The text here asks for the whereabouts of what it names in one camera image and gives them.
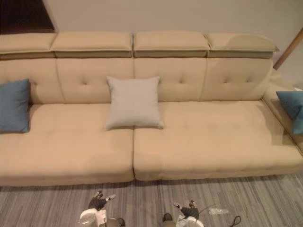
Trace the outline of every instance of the sofa seat cushion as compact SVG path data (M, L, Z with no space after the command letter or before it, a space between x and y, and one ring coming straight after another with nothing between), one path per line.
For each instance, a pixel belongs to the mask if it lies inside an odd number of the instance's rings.
M271 175L303 168L262 101L160 103L165 128L134 130L139 180Z
M26 134L0 139L1 185L127 182L133 130L104 131L110 104L33 105Z

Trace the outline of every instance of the wooden pole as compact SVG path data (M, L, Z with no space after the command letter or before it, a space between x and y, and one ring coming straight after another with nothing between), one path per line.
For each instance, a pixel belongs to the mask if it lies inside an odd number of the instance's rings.
M283 62L286 60L286 58L291 54L291 52L296 48L296 46L301 42L303 39L303 28L301 31L297 34L297 36L294 38L294 40L290 43L288 48L285 50L285 52L282 54L282 56L279 58L279 60L275 63L274 69L280 68L280 66L283 64Z

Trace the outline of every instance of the sectional sofa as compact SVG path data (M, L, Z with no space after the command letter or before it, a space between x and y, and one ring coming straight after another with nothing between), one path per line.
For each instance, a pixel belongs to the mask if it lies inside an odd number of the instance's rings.
M252 34L59 32L0 36L0 84L30 79L28 133L0 134L0 186L279 175L303 136L278 90L276 46ZM104 130L107 76L160 77L163 129Z

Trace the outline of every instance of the throw pillow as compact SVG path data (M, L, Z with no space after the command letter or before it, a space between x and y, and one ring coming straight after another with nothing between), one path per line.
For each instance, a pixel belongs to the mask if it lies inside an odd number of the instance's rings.
M107 77L111 106L105 129L121 126L162 128L157 92L159 79L119 80Z
M293 120L293 134L303 135L303 91L277 91L276 94Z
M0 132L29 131L29 80L0 85Z

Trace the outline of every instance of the tufted back cushion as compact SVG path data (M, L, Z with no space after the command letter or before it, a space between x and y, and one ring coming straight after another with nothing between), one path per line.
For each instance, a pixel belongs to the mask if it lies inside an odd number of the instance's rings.
M66 103L110 103L107 76L134 77L131 58L57 59L57 70Z
M29 78L34 104L64 103L56 72L56 59L0 61L0 84Z
M208 58L201 101L259 100L269 83L270 59Z
M160 77L158 100L199 101L205 77L205 58L134 59L134 77Z

